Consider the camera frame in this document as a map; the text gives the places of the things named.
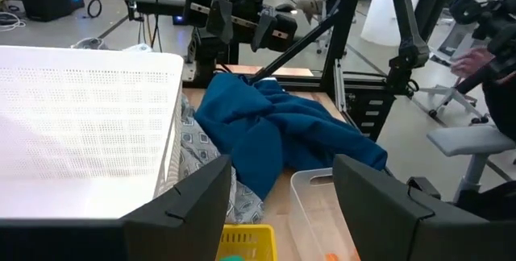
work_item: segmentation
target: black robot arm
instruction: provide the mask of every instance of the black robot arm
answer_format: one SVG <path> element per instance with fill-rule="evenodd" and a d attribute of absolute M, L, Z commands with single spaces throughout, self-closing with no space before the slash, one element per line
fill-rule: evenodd
<path fill-rule="evenodd" d="M 514 71 L 514 20 L 509 13 L 514 0 L 444 0 L 458 24 L 479 23 L 473 37 L 491 38 L 488 49 L 496 57 L 489 66 L 460 86 L 461 93 L 480 84 L 486 77 L 502 77 Z M 418 33 L 418 23 L 411 0 L 393 0 L 401 42 L 398 56 L 389 62 L 387 86 L 395 94 L 412 94 L 407 87 L 412 69 L 420 68 L 428 60 L 430 50 Z"/>

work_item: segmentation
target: yellow basket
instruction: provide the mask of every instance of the yellow basket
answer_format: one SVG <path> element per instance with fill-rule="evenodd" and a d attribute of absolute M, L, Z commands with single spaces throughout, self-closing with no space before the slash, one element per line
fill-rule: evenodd
<path fill-rule="evenodd" d="M 217 260 L 230 256 L 245 261 L 277 261 L 274 229 L 269 225 L 224 225 Z"/>

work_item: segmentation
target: gray chair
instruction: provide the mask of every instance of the gray chair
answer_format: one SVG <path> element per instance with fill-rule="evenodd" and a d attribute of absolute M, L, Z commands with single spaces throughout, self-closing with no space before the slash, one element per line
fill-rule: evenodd
<path fill-rule="evenodd" d="M 454 202 L 464 190 L 479 191 L 482 172 L 490 155 L 516 148 L 514 141 L 491 125 L 441 128 L 431 131 L 427 137 L 445 156 L 471 155 Z"/>

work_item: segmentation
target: blue towel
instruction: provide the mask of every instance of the blue towel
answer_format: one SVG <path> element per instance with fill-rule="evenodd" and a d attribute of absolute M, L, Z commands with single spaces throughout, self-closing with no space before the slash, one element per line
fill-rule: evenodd
<path fill-rule="evenodd" d="M 387 152 L 316 101 L 290 95 L 276 81 L 248 85 L 244 77 L 213 78 L 194 115 L 237 179 L 265 199 L 283 168 L 328 168 L 335 154 L 385 167 Z"/>

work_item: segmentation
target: green object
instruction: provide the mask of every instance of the green object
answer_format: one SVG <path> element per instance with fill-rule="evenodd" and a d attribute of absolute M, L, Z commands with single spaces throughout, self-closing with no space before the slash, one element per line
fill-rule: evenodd
<path fill-rule="evenodd" d="M 220 259 L 220 261 L 244 261 L 244 260 L 240 256 L 229 256 L 229 257 Z"/>

